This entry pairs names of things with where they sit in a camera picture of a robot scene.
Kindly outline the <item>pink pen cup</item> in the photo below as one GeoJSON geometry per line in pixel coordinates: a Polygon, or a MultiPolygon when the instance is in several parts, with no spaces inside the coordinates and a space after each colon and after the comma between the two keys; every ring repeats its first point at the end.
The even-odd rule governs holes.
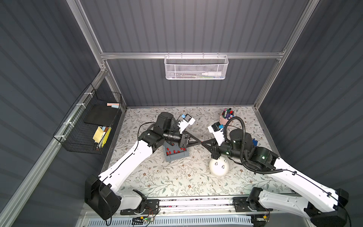
{"type": "Polygon", "coordinates": [[[232,108],[225,108],[220,115],[219,123],[225,125],[232,117],[234,117],[232,108]]]}

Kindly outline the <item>pink eraser block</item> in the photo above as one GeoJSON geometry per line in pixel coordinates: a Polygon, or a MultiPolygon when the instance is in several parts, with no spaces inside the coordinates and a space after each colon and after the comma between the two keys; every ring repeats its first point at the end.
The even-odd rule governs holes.
{"type": "Polygon", "coordinates": [[[107,103],[108,107],[111,108],[115,108],[115,109],[119,109],[120,108],[120,104],[119,103],[107,103]]]}

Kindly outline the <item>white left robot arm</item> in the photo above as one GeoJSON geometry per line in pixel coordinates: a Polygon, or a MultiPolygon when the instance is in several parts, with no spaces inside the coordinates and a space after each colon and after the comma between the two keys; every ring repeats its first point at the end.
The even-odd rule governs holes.
{"type": "Polygon", "coordinates": [[[143,213],[147,210],[147,197],[139,190],[120,193],[119,190],[128,176],[147,158],[154,154],[165,142],[184,149],[199,145],[201,141],[185,129],[195,123],[189,114],[182,115],[176,121],[169,112],[162,112],[155,122],[144,132],[138,131],[138,137],[131,149],[114,165],[99,174],[91,175],[85,182],[85,203],[103,220],[108,221],[118,210],[131,210],[143,213]]]}

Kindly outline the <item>white dome with screws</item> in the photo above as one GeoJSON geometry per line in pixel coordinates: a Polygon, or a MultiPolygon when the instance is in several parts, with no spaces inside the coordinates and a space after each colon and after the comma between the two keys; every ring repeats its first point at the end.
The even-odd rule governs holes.
{"type": "Polygon", "coordinates": [[[213,176],[225,176],[230,170],[228,159],[223,156],[219,157],[218,159],[211,159],[209,161],[209,170],[213,176]]]}

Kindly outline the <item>white marker in basket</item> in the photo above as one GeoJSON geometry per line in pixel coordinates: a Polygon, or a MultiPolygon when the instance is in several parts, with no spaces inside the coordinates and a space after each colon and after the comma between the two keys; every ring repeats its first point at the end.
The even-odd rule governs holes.
{"type": "Polygon", "coordinates": [[[212,78],[219,78],[223,76],[222,72],[203,72],[201,74],[203,77],[212,77],[212,78]]]}

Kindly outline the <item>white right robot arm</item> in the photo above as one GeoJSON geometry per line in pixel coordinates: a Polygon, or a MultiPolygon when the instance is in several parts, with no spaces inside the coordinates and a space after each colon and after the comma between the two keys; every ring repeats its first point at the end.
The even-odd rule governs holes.
{"type": "Polygon", "coordinates": [[[282,195],[253,187],[247,199],[234,199],[235,208],[246,205],[251,211],[280,210],[306,218],[316,227],[352,224],[345,208],[349,200],[347,191],[324,186],[271,150],[256,146],[240,117],[232,117],[225,125],[216,122],[208,130],[214,138],[202,142],[202,146],[211,153],[214,161],[210,165],[212,173],[223,175],[229,159],[255,174],[269,175],[297,193],[296,196],[282,195]]]}

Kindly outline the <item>black notebook in basket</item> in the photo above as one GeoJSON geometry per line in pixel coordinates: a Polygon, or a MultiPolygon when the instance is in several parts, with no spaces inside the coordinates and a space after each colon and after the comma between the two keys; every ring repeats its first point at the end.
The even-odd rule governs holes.
{"type": "Polygon", "coordinates": [[[97,126],[111,126],[118,109],[102,105],[93,105],[84,119],[85,124],[97,126]]]}

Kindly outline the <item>grey plastic parts bin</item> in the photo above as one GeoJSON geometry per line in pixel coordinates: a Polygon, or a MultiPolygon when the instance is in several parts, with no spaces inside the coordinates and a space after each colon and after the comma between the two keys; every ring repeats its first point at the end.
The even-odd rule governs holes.
{"type": "Polygon", "coordinates": [[[164,142],[164,157],[166,162],[172,162],[175,160],[188,157],[189,151],[187,148],[181,148],[176,142],[164,142]]]}

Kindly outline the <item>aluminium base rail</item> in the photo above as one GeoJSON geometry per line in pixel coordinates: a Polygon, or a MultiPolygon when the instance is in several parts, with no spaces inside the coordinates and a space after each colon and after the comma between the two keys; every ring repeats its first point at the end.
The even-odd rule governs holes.
{"type": "Polygon", "coordinates": [[[270,212],[282,211],[304,218],[309,218],[306,213],[308,201],[300,196],[289,194],[274,194],[267,191],[254,189],[249,195],[244,196],[212,196],[212,197],[165,197],[147,198],[136,192],[121,198],[109,194],[102,198],[99,194],[86,195],[85,203],[102,219],[107,220],[112,215],[148,215],[156,214],[159,210],[190,211],[201,210],[234,210],[235,212],[270,212]]]}

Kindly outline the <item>yellow sticky note pad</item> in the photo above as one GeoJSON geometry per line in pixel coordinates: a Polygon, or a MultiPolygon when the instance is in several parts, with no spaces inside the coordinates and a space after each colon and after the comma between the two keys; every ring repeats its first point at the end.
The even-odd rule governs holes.
{"type": "Polygon", "coordinates": [[[98,126],[97,130],[93,136],[93,140],[95,141],[95,143],[100,143],[100,141],[102,140],[103,136],[105,135],[105,126],[98,126]]]}

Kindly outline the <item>blue stapler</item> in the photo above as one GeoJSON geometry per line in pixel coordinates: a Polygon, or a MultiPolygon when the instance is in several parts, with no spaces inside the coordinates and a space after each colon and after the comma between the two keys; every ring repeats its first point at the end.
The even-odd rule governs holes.
{"type": "Polygon", "coordinates": [[[252,139],[253,145],[256,147],[258,145],[258,141],[256,139],[252,139]]]}

